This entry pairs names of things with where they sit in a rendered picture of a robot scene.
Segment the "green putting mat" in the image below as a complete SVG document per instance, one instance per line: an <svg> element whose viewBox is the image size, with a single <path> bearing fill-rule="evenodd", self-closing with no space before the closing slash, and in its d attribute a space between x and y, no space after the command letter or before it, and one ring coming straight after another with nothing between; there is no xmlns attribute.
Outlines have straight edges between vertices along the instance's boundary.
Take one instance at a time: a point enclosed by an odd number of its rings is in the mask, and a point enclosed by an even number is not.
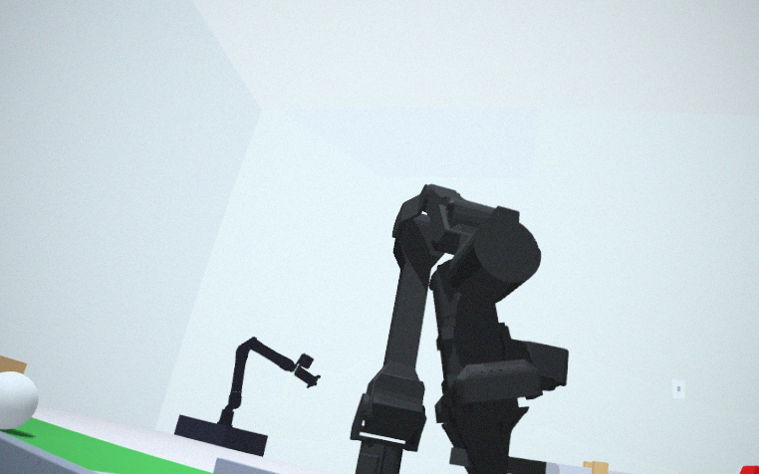
<svg viewBox="0 0 759 474"><path fill-rule="evenodd" d="M31 417L0 431L91 471L112 474L213 474Z"/></svg>

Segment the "white ball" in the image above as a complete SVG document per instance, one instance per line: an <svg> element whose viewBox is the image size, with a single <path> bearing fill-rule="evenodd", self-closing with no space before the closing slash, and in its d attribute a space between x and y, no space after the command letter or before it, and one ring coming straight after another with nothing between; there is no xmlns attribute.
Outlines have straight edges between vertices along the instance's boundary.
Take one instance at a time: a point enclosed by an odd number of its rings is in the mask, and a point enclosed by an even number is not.
<svg viewBox="0 0 759 474"><path fill-rule="evenodd" d="M27 422L37 409L35 383L15 371L0 372L0 429L14 429Z"/></svg>

